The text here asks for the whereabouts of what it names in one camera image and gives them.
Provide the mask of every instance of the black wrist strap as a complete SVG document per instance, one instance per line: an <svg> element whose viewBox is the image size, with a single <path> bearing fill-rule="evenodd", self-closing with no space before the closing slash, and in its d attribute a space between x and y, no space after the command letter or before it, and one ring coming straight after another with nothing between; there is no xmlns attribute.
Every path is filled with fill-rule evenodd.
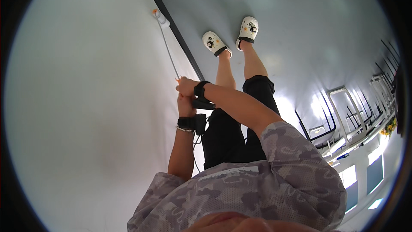
<svg viewBox="0 0 412 232"><path fill-rule="evenodd" d="M178 127L196 130L197 135L203 135L206 127L206 114L197 114L194 117L180 117Z"/></svg>
<svg viewBox="0 0 412 232"><path fill-rule="evenodd" d="M198 97L204 98L205 89L203 88L203 86L209 83L209 81L201 81L200 83L198 83L198 85L196 85L193 89L193 94Z"/></svg>
<svg viewBox="0 0 412 232"><path fill-rule="evenodd" d="M210 100L204 97L205 89L203 86L205 84L209 84L209 81L201 81L198 85L196 85L193 89L193 94L197 96L197 99L193 100L192 106L197 109L203 110L214 110L216 105L212 104Z"/></svg>

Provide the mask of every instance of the gray camouflage shirt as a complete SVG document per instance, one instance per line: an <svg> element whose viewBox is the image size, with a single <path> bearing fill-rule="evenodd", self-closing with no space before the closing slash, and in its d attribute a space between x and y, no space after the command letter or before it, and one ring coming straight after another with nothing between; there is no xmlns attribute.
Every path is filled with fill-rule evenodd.
<svg viewBox="0 0 412 232"><path fill-rule="evenodd" d="M347 193L316 147L286 122L267 126L260 142L267 160L222 163L187 182L157 173L127 223L128 231L180 231L222 211L321 231L336 228Z"/></svg>

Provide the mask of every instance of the wire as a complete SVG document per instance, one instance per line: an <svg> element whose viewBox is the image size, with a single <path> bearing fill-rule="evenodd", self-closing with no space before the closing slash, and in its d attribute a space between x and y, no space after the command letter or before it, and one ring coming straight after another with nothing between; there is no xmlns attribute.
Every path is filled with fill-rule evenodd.
<svg viewBox="0 0 412 232"><path fill-rule="evenodd" d="M210 116L208 116L206 118L206 124L207 124L207 122L209 122L209 117ZM194 151L194 147L196 146L196 144L201 144L201 142L202 142L202 139L200 139L199 143L197 142L199 140L199 138L203 138L203 136L199 135L196 139L196 142L193 142L193 151ZM194 159L194 164L196 165L197 171L200 173L199 167L197 166L197 163L196 163L196 158L194 156L193 156L193 159Z"/></svg>
<svg viewBox="0 0 412 232"><path fill-rule="evenodd" d="M167 42L166 42L166 38L164 37L163 29L162 29L162 27L160 26L160 23L159 23L159 22L157 22L157 23L159 24L160 31L162 32L163 41L164 41L164 44L166 45L167 53L169 54L169 58L170 58L170 61L172 62L173 69L175 70L175 73L176 73L176 76L177 76L176 78L179 79L180 76L179 76L179 74L178 74L178 71L176 70L175 63L173 62L172 55L170 54L170 51L169 51L169 47L167 46ZM206 118L206 124L207 124L207 122L209 121L209 117L210 117L210 116L208 116L208 117ZM196 144L201 144L201 143L202 143L202 138L203 138L203 137L202 137L201 135L197 137L196 142L193 143L193 151L194 151L194 147L196 146ZM197 171L200 173L200 169L199 169L199 167L197 166L196 158L195 158L194 156L193 156L193 159L194 159L194 164L196 165Z"/></svg>
<svg viewBox="0 0 412 232"><path fill-rule="evenodd" d="M175 63L174 63L173 60L172 60L172 56L170 55L169 47L167 46L166 38L164 37L164 33L163 33L163 29L162 29L162 27L160 26L160 23L159 23L159 22L157 22L157 23L159 24L160 31L162 32L164 44L166 45L166 49L167 49L167 53L169 54L170 61L172 61L173 69L175 70L177 79L179 79L180 76L179 76L179 74L178 74L178 71L176 70Z"/></svg>

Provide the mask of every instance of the white wall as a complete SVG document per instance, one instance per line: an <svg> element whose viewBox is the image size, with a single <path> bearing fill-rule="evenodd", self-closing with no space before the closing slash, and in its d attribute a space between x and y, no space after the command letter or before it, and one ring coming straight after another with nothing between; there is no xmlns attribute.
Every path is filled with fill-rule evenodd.
<svg viewBox="0 0 412 232"><path fill-rule="evenodd" d="M177 92L154 8L153 0L33 0L22 20L6 132L23 191L50 231L126 230L153 175L167 171ZM195 78L166 34L180 75Z"/></svg>
<svg viewBox="0 0 412 232"><path fill-rule="evenodd" d="M349 157L342 159L341 164L336 166L335 169L338 172L355 165L356 178L359 184L358 190L358 204L345 214L341 225L338 229L342 231L361 231L364 226L378 213L380 208L384 205L392 186L394 179L398 174L400 162L402 161L402 148L404 141L396 134L396 130L392 133L389 139L388 146L383 153L383 165L384 165L384 180L378 187L367 194L367 173L368 167L368 155L379 145L379 140L383 139L383 136L378 135L372 141L365 146L359 148L356 151L352 151ZM379 205L379 208L368 210L369 206L377 199L383 198L384 200Z"/></svg>

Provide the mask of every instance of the woman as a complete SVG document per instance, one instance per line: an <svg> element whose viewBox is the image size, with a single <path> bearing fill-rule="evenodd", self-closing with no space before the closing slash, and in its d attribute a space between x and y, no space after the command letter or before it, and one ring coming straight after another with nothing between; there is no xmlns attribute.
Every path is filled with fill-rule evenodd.
<svg viewBox="0 0 412 232"><path fill-rule="evenodd" d="M236 41L245 56L244 92L235 90L231 50L215 33L204 34L219 57L216 82L183 77L176 90L179 117L196 114L195 86L216 104L203 135L205 170L191 177L193 133L178 128L168 172L155 175L129 231L309 232L342 221L346 190L316 147L281 119L274 85L252 46L258 30L257 20L246 17ZM246 142L240 124L248 127Z"/></svg>

